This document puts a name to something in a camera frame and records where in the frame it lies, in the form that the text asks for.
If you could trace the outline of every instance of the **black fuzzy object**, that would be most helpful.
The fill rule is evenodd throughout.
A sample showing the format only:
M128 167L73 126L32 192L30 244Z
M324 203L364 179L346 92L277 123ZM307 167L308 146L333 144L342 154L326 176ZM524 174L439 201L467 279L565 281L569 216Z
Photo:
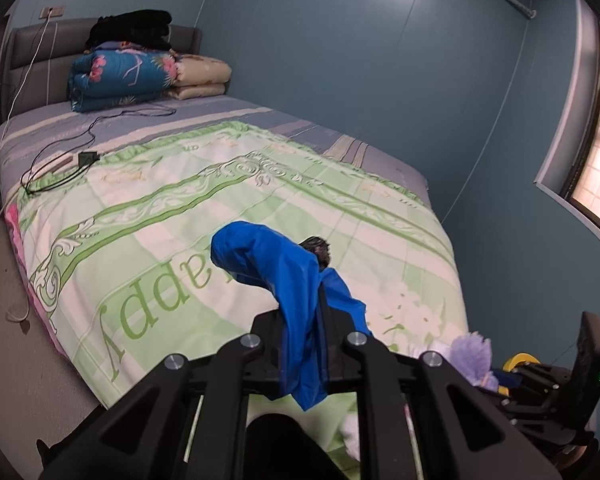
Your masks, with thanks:
M300 242L299 245L310 253L315 254L318 258L320 272L329 267L331 255L329 254L329 244L327 243L327 240L324 240L319 236L310 236L304 242Z

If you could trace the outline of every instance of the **yellow object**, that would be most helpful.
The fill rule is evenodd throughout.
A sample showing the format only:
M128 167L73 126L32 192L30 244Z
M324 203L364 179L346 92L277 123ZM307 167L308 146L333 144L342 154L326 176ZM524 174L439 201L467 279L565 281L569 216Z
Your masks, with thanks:
M540 364L540 361L538 361L538 359L533 357L531 354L525 354L523 352L520 354L515 354L512 358L507 360L507 362L502 366L502 369L506 372L510 372L516 366L524 363ZM509 396L509 389L505 388L504 386L498 386L498 393Z

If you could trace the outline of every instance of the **headboard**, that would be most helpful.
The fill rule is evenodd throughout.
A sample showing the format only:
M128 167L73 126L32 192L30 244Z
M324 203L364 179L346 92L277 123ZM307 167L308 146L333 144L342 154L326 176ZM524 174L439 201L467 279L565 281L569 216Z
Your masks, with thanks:
M96 21L96 18L79 18L48 24L36 62L31 67L12 115L67 100L66 82L71 63L84 52L84 43ZM7 120L11 103L36 52L43 28L44 24L41 24L11 31L0 74L0 123ZM169 30L168 41L174 50L199 53L202 40L200 29L170 25Z

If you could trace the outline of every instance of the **metal screw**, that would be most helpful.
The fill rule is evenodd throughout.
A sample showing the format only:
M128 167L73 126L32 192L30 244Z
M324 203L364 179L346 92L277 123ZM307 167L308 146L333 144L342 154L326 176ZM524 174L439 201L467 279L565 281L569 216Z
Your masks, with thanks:
M347 341L353 346L362 346L363 344L366 344L367 338L362 332L349 332Z
M240 338L240 344L247 348L256 348L260 344L260 336L256 334L245 334Z
M180 354L167 355L163 362L169 370L180 370L184 366L184 356Z
M422 362L431 368L436 368L442 364L442 355L438 352L429 350L422 354Z

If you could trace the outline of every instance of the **gray floor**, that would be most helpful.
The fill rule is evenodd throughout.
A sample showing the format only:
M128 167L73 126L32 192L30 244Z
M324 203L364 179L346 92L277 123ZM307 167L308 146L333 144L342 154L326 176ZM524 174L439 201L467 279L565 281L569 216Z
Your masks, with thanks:
M37 315L21 324L27 301L0 220L0 448L25 480L42 471L36 439L54 444L96 406L72 365L56 350Z

